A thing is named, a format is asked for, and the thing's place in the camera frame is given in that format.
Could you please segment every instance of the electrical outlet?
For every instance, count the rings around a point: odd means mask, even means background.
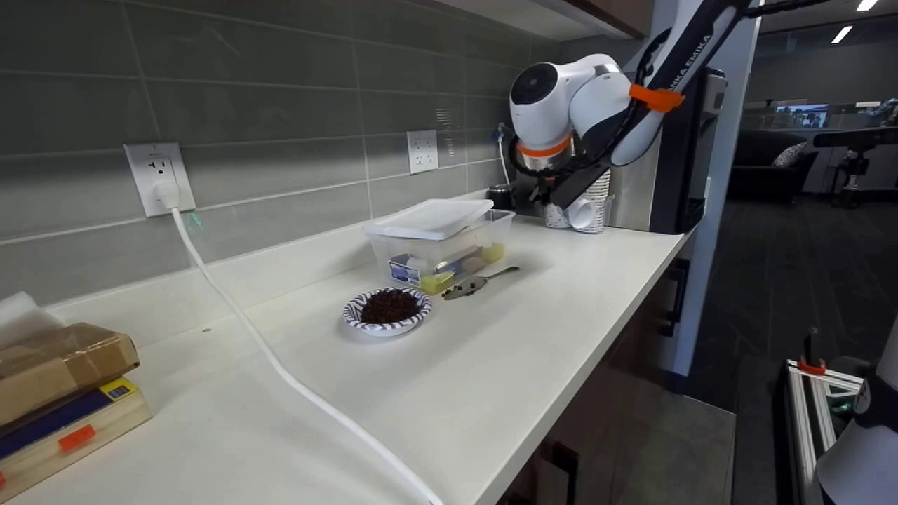
[[[442,148],[439,148],[435,129],[408,131],[408,144],[411,144],[411,171],[412,175],[442,168]]]
[[[147,217],[169,213],[160,195],[175,195],[179,210],[196,209],[176,144],[129,144],[123,155],[129,157]]]

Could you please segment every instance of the tiled wall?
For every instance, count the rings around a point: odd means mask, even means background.
[[[188,266],[120,144],[182,147],[209,258],[486,188],[503,94],[557,50],[428,0],[0,0],[0,297]]]

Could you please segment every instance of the white cable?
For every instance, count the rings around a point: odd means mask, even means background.
[[[256,340],[256,346],[262,348],[262,353],[270,359],[270,366],[275,367],[275,373],[287,381],[289,390],[301,394],[304,398],[310,398],[318,411],[324,411],[326,415],[332,415],[339,426],[346,426],[352,434],[356,434],[370,453],[377,453],[383,460],[387,460],[394,467],[394,472],[408,479],[416,492],[422,492],[428,496],[430,505],[443,505],[443,500],[408,467],[401,463],[385,444],[378,444],[370,433],[366,433],[356,422],[352,422],[346,413],[339,413],[333,405],[328,405],[326,398],[321,398],[314,390],[310,390],[301,378],[296,378],[282,359],[275,357],[272,346],[262,338],[262,331],[256,329],[256,324],[249,319],[249,314],[244,312],[244,307],[239,300],[232,300],[218,282],[209,272],[203,255],[196,254],[186,223],[176,210],[176,204],[165,203],[165,209],[172,210],[175,228],[179,241],[186,244],[188,255],[193,258],[200,276],[204,277],[204,284],[218,296],[218,300],[232,312],[232,318],[244,325],[244,331]]]

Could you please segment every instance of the white countertop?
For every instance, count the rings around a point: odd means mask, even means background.
[[[254,318],[287,367],[404,457],[447,505],[496,503],[686,237],[510,228],[526,272],[391,342],[343,335],[370,272],[328,276]],[[141,348],[155,419],[21,495],[50,503],[422,503],[268,367],[232,319]]]

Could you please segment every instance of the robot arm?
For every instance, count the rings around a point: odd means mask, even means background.
[[[571,209],[604,171],[639,161],[683,89],[745,18],[752,0],[679,0],[676,23],[642,54],[635,78],[611,56],[529,67],[507,96],[517,144],[510,161],[536,176],[559,176],[550,203]],[[819,0],[790,0],[767,12]]]

